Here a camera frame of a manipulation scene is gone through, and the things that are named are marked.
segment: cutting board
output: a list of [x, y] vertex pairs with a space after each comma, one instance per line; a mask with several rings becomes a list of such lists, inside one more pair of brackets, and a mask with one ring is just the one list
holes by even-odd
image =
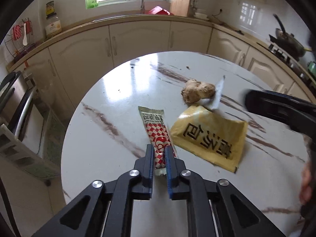
[[175, 16], [187, 17], [190, 0], [171, 0], [170, 12]]

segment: round table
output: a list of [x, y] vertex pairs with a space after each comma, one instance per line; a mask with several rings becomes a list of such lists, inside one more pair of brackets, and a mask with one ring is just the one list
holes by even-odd
[[[176, 146], [187, 169], [204, 179], [225, 178], [283, 233], [300, 217], [301, 170], [308, 154], [301, 134], [242, 106], [246, 89], [270, 88], [226, 60], [193, 52], [163, 52], [126, 62], [101, 78], [78, 105], [64, 140], [61, 177], [69, 203], [94, 180], [109, 182], [134, 167], [150, 143], [138, 106], [163, 109], [169, 129], [188, 108], [180, 94], [192, 78], [217, 83], [226, 76], [218, 113], [249, 122], [239, 169], [231, 173]], [[135, 201], [131, 236], [187, 236], [185, 201], [168, 197], [165, 177], [154, 177], [152, 199]]]

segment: white spoon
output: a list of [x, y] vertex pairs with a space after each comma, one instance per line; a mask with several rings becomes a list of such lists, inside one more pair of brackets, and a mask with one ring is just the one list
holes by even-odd
[[24, 23], [24, 37], [23, 37], [23, 45], [24, 45], [24, 46], [27, 46], [26, 23]]

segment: yellow snack wrapper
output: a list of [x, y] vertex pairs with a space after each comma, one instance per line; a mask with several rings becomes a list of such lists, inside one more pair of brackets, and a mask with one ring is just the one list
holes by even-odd
[[212, 164], [236, 172], [247, 128], [245, 121], [225, 119], [195, 104], [178, 117], [170, 133], [175, 145]]

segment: pan handle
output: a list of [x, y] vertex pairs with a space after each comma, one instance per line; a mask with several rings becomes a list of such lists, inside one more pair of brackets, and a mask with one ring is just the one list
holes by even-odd
[[273, 16], [276, 18], [276, 20], [278, 21], [278, 23], [279, 23], [279, 25], [280, 25], [280, 27], [281, 27], [282, 32], [285, 34], [285, 33], [286, 33], [285, 27], [283, 26], [283, 24], [282, 24], [282, 22], [281, 22], [279, 16], [276, 15], [276, 14], [274, 14]]

